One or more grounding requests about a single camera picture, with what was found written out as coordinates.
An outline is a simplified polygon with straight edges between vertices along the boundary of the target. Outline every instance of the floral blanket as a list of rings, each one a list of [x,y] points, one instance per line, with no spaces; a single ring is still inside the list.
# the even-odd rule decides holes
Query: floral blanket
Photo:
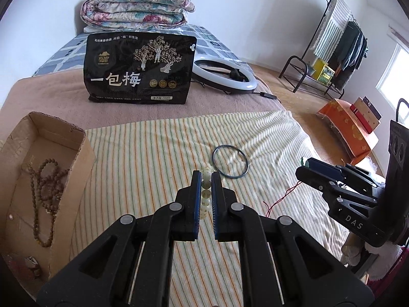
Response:
[[[187,23],[190,0],[86,0],[82,20],[103,30],[170,29]]]

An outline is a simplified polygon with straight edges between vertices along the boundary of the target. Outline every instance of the black food bag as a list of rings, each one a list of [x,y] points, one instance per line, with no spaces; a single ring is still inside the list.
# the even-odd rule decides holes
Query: black food bag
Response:
[[[151,32],[90,34],[84,61],[89,100],[184,104],[196,37]]]

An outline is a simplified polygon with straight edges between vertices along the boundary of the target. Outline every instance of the striped towel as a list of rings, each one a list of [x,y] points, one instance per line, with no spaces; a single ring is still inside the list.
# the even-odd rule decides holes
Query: striped towel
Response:
[[[318,158],[311,140],[289,111],[230,113],[163,119],[91,129],[87,136],[97,161],[76,219],[71,258],[123,214],[153,214],[189,185],[192,171],[210,166],[215,146],[232,144],[248,157],[240,179],[224,178],[239,202],[264,215],[297,182],[302,156]],[[243,162],[233,152],[219,157],[223,170],[237,173]],[[301,184],[272,211],[295,219],[334,256],[347,231],[327,215],[319,192]],[[200,221],[196,242],[176,242],[170,306],[242,306],[236,243],[214,240],[212,218]]]

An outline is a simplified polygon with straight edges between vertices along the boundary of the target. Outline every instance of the blue bangle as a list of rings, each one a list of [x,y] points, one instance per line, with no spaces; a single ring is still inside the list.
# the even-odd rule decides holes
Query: blue bangle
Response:
[[[230,175],[228,175],[228,174],[226,174],[226,173],[223,173],[223,172],[216,166],[216,162],[215,162],[215,160],[214,160],[214,156],[215,156],[216,152],[217,152],[219,149],[221,149],[221,148],[231,148],[231,149],[234,149],[234,150],[236,150],[239,154],[241,154],[241,155],[243,156],[243,158],[244,158],[244,160],[245,160],[245,162],[246,162],[246,168],[244,169],[244,172],[243,172],[242,174],[240,174],[239,176],[230,176]],[[222,144],[222,145],[216,146],[216,148],[213,150],[213,153],[211,154],[211,163],[212,163],[214,169],[215,169],[217,172],[219,172],[221,175],[223,175],[223,176],[225,176],[225,177],[227,177],[227,178],[230,178],[230,179],[239,179],[239,178],[242,178],[243,176],[246,175],[247,171],[249,170],[249,161],[247,160],[247,157],[246,157],[246,155],[244,154],[244,152],[242,152],[242,150],[240,150],[239,148],[237,148],[237,147],[235,147],[235,146],[233,146],[233,145],[229,145],[229,144]]]

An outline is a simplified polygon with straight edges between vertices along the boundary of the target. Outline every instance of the blue checkered bedsheet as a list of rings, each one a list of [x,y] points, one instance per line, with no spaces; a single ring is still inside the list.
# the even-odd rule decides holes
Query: blue checkered bedsheet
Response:
[[[167,34],[177,34],[194,36],[198,39],[196,53],[208,56],[224,58],[234,61],[242,68],[251,72],[251,67],[241,61],[234,53],[218,40],[210,31],[202,26],[184,25],[179,30],[142,30],[143,32],[157,32]],[[85,49],[89,34],[79,34],[69,41],[57,53],[55,53],[46,63],[44,63],[33,76],[55,73],[61,70],[78,69],[84,66]]]

